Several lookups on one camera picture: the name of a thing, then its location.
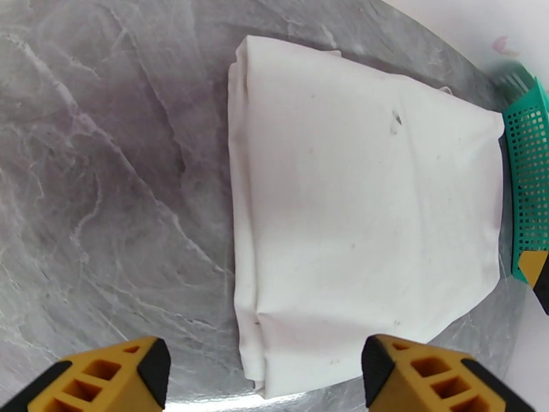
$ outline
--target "white towel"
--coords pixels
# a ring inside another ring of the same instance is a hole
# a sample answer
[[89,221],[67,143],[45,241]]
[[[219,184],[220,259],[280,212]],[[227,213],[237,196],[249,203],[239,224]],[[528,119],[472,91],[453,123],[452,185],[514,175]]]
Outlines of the white towel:
[[502,117],[337,54],[248,37],[229,71],[240,354],[267,398],[426,343],[499,279]]

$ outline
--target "yellow plastic part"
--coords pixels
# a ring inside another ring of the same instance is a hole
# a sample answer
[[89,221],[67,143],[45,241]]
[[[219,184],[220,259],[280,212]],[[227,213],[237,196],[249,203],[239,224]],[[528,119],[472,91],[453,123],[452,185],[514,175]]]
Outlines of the yellow plastic part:
[[395,362],[370,412],[505,412],[505,401],[469,371],[468,354],[377,335]]
[[522,251],[519,258],[519,268],[528,280],[530,287],[534,287],[541,275],[541,270],[547,260],[547,251]]
[[137,372],[154,336],[75,354],[73,365],[28,404],[28,412],[159,412]]

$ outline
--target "green plastic basket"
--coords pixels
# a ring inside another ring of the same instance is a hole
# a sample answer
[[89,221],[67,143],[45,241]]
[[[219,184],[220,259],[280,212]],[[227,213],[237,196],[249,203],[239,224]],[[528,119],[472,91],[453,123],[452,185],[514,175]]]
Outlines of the green plastic basket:
[[513,185],[513,275],[522,251],[549,250],[549,99],[541,83],[503,112]]

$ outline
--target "gray marble surface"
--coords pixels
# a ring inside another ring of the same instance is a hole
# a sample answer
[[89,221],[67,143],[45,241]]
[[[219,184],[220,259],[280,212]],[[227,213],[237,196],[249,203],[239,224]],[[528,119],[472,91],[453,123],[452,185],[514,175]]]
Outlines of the gray marble surface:
[[[226,71],[247,34],[504,106],[378,0],[0,0],[0,404],[60,356],[155,334],[170,412],[364,410],[359,380],[263,401],[242,373]],[[436,340],[500,376],[525,289],[507,277],[508,186],[502,281]]]

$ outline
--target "folded white cloth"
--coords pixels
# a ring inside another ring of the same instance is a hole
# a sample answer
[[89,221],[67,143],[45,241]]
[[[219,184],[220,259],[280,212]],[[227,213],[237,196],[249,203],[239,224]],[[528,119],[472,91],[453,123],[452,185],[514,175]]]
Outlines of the folded white cloth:
[[248,37],[229,71],[240,354],[265,397],[426,343],[499,278],[502,117],[404,76]]

